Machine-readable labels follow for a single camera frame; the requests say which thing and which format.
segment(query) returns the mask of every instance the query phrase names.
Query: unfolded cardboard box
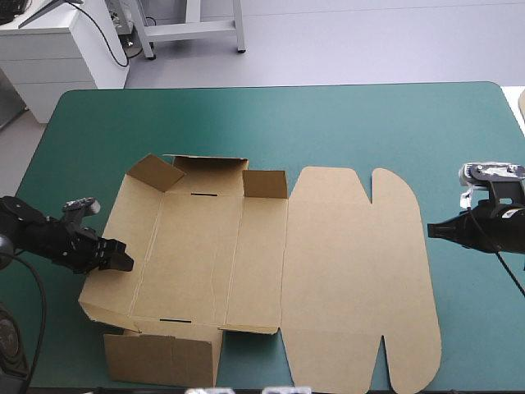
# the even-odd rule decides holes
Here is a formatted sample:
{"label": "unfolded cardboard box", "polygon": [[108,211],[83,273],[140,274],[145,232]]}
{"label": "unfolded cardboard box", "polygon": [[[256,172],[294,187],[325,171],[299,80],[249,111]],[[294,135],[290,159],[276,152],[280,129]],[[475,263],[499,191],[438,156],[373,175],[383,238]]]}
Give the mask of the unfolded cardboard box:
{"label": "unfolded cardboard box", "polygon": [[283,171],[242,158],[153,155],[125,175],[104,237],[127,244],[131,273],[92,272],[80,296],[104,337],[113,379],[213,386],[221,330],[279,328],[294,382],[365,392],[385,338],[397,392],[439,367],[441,339],[418,203],[387,170],[372,200],[348,168]]}

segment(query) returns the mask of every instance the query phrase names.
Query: green table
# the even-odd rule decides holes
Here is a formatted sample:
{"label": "green table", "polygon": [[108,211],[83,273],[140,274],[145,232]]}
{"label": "green table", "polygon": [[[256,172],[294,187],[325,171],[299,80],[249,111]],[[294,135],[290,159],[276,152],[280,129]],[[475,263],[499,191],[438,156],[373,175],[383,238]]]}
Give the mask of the green table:
{"label": "green table", "polygon": [[[525,139],[491,83],[71,92],[18,196],[55,216],[68,199],[96,196],[102,211],[86,223],[102,231],[123,173],[148,152],[249,158],[251,168],[285,169],[290,188],[307,165],[352,167],[368,189],[372,169],[385,167],[413,187],[423,221],[437,222],[459,210],[462,163],[525,163]],[[525,303],[495,257],[442,240],[427,240],[427,248],[443,339],[441,369],[428,389],[525,389]],[[83,315],[82,276],[27,258],[49,293],[34,385],[133,387],[107,376],[102,334],[116,330]],[[507,259],[525,282],[523,257]],[[0,274],[0,299],[33,349],[38,293],[15,264]],[[372,387],[385,389],[378,360]],[[287,383],[279,336],[226,334],[219,385]]]}

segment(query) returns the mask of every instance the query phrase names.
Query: cardboard flap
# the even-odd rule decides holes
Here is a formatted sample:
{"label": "cardboard flap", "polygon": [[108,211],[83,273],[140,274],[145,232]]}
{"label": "cardboard flap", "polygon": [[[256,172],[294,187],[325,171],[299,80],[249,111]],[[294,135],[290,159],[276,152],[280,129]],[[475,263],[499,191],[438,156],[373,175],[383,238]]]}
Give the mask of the cardboard flap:
{"label": "cardboard flap", "polygon": [[224,329],[277,331],[287,209],[287,199],[244,199]]}
{"label": "cardboard flap", "polygon": [[284,171],[243,171],[244,197],[287,199],[288,187]]}
{"label": "cardboard flap", "polygon": [[212,387],[212,344],[156,335],[104,335],[113,380]]}
{"label": "cardboard flap", "polygon": [[235,326],[234,324],[225,324],[219,327],[222,331],[251,332],[252,334],[273,335],[279,331],[278,327],[260,327],[260,326]]}
{"label": "cardboard flap", "polygon": [[168,190],[184,176],[180,169],[153,154],[136,163],[127,174],[160,191]]}
{"label": "cardboard flap", "polygon": [[351,168],[305,167],[290,198],[323,204],[370,204],[357,173]]}
{"label": "cardboard flap", "polygon": [[79,303],[84,310],[84,313],[90,320],[93,320],[94,322],[105,323],[131,331],[139,331],[133,320],[124,314],[119,314],[117,312],[101,308],[100,306],[92,305],[89,302],[82,301],[82,299],[79,300]]}
{"label": "cardboard flap", "polygon": [[422,390],[441,338],[409,186],[377,169],[370,202],[354,171],[305,168],[287,226],[281,330],[295,384],[365,392],[384,336],[393,388]]}
{"label": "cardboard flap", "polygon": [[103,236],[124,242],[126,253],[135,263],[130,273],[114,270],[93,270],[89,273],[79,301],[90,318],[133,329],[124,317],[130,316],[141,282],[163,196],[164,193],[142,181],[124,176]]}
{"label": "cardboard flap", "polygon": [[173,163],[186,176],[170,188],[170,193],[219,196],[244,194],[242,171],[248,168],[245,158],[175,156]]}

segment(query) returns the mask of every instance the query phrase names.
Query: black cable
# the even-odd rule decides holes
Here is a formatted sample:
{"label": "black cable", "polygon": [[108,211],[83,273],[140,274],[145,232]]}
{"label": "black cable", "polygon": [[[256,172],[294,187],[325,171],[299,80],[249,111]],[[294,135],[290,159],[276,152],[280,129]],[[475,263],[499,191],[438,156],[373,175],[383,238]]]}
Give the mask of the black cable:
{"label": "black cable", "polygon": [[39,362],[40,351],[42,350],[43,334],[46,329],[46,319],[48,316],[48,302],[46,300],[46,291],[43,288],[42,279],[40,278],[39,273],[36,271],[36,269],[34,269],[34,267],[31,264],[27,263],[20,257],[14,256],[11,254],[0,252],[0,256],[10,257],[11,259],[18,261],[19,263],[24,265],[27,269],[29,269],[40,291],[41,318],[40,318],[39,339],[36,342],[36,348],[34,350],[34,356],[33,356],[33,363],[31,363],[31,370],[29,372],[27,380],[25,381],[20,391],[21,394],[25,394],[27,392],[27,389],[30,386],[31,379],[33,379],[34,371],[36,370],[37,363]]}
{"label": "black cable", "polygon": [[93,23],[94,25],[97,27],[98,31],[100,32],[100,34],[102,35],[102,38],[104,39],[104,42],[106,43],[106,46],[107,46],[107,49],[109,50],[109,53],[112,55],[113,57],[113,60],[115,61],[116,64],[118,64],[120,67],[128,67],[130,65],[130,59],[126,56],[126,63],[120,63],[118,61],[118,59],[116,58],[115,56],[115,53],[113,53],[113,50],[112,50],[112,47],[109,45],[109,42],[107,41],[107,38],[106,38],[106,35],[104,34],[104,32],[102,31],[102,29],[100,28],[100,26],[98,25],[98,23],[95,21],[95,19],[93,19],[93,17],[91,17],[90,14],[88,14],[86,11],[84,11],[82,8],[78,7],[76,4],[72,3],[72,2],[69,2],[68,0],[64,0],[64,2],[67,2],[70,6],[76,8],[77,10],[79,10],[80,12],[82,12],[84,15],[86,15]]}
{"label": "black cable", "polygon": [[[116,64],[118,64],[120,67],[128,67],[130,65],[130,59],[134,58],[134,57],[137,57],[139,56],[141,53],[142,53],[142,48],[135,54],[135,55],[131,55],[131,56],[128,56],[126,55],[126,53],[124,53],[124,55],[126,56],[126,64],[123,64],[123,63],[120,63],[118,61],[118,59],[116,58],[115,56],[115,53],[113,52],[112,50],[112,47],[111,45],[109,44],[109,42],[107,41],[107,38],[106,38],[106,35],[104,34],[104,32],[102,31],[102,29],[100,28],[100,26],[98,25],[98,23],[95,21],[95,19],[93,19],[93,17],[88,14],[86,11],[84,11],[82,8],[78,7],[76,4],[72,3],[72,2],[68,2],[67,0],[64,0],[64,2],[68,3],[70,6],[73,6],[74,8],[76,8],[77,10],[79,10],[80,12],[82,12],[84,15],[86,15],[93,23],[94,25],[97,27],[98,31],[100,32],[100,34],[102,35],[102,38],[104,39],[104,42],[106,43],[106,46],[107,46],[107,50],[109,50],[109,53],[112,55],[113,57],[113,60],[115,61]],[[153,21],[153,23],[155,25],[157,25],[157,20],[155,18],[152,18],[151,16],[146,16],[146,19],[151,19]]]}
{"label": "black cable", "polygon": [[514,284],[516,285],[516,287],[521,291],[523,297],[525,297],[525,289],[523,289],[521,283],[518,281],[518,279],[516,278],[516,276],[514,275],[514,273],[510,270],[509,266],[507,265],[507,263],[505,262],[505,260],[503,260],[503,257],[501,257],[501,254],[500,252],[498,251],[499,249],[501,249],[498,245],[496,245],[492,239],[485,233],[485,231],[483,230],[482,226],[479,224],[479,222],[477,221],[476,217],[474,216],[473,214],[473,211],[470,209],[470,207],[467,208],[467,212],[470,214],[470,218],[472,219],[472,221],[474,222],[474,224],[476,225],[477,229],[479,230],[479,232],[486,238],[486,240],[489,242],[489,244],[491,245],[491,248],[493,250],[496,250],[495,252],[495,256],[498,258],[498,260],[500,261],[501,265],[503,265],[503,268],[505,269],[505,271],[508,273],[508,275],[511,277],[511,279],[513,280]]}

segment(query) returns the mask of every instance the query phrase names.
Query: white cabinet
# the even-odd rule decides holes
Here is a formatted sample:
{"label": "white cabinet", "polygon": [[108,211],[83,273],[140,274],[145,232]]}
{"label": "white cabinet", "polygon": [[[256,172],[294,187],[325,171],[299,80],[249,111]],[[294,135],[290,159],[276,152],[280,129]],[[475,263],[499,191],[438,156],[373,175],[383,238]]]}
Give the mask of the white cabinet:
{"label": "white cabinet", "polygon": [[[0,26],[0,69],[41,123],[47,123],[59,98],[69,90],[121,89],[129,67],[116,64],[103,37],[87,16],[63,4],[22,29],[45,0]],[[120,63],[126,63],[104,0],[81,6],[100,25]]]}

